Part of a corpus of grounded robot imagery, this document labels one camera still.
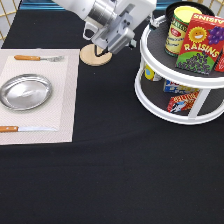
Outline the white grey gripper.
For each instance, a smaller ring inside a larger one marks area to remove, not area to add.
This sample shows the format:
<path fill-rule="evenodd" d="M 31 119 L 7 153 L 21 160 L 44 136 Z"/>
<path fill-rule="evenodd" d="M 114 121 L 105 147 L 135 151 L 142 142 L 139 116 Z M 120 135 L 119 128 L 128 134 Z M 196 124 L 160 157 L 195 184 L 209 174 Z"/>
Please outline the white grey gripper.
<path fill-rule="evenodd" d="M 150 17 L 149 26 L 155 30 L 157 0 L 94 0 L 85 19 L 83 37 L 105 52 L 117 54 L 125 46 L 136 46 L 134 30 Z"/>

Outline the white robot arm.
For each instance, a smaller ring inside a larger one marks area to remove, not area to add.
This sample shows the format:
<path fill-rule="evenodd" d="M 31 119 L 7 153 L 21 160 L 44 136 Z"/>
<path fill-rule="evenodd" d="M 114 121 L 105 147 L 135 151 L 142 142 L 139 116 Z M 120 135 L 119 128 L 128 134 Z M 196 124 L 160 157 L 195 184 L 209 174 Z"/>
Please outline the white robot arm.
<path fill-rule="evenodd" d="M 53 0 L 85 22 L 83 38 L 106 52 L 117 54 L 135 45 L 134 30 L 153 19 L 157 0 Z"/>

